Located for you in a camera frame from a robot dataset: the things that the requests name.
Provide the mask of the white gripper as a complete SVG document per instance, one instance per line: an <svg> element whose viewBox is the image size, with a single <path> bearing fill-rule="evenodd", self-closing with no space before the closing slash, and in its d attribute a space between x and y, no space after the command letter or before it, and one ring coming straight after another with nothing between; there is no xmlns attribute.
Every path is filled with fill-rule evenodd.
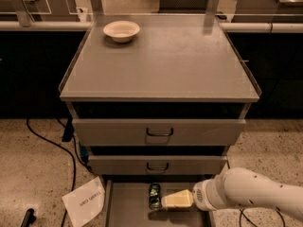
<svg viewBox="0 0 303 227"><path fill-rule="evenodd" d="M164 208L189 208L194 202L202 211L215 211L225 207L223 197L222 182L209 179L194 184L192 193L185 189L164 196L161 204Z"/></svg>

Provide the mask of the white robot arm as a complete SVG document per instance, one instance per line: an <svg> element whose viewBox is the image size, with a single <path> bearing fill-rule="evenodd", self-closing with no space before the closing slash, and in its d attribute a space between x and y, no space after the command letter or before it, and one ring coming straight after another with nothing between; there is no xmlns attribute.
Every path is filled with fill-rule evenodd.
<svg viewBox="0 0 303 227"><path fill-rule="evenodd" d="M242 167L226 170L214 179L194 184L161 198L163 208L182 209L194 204L202 211L268 208L303 220L303 187L278 183Z"/></svg>

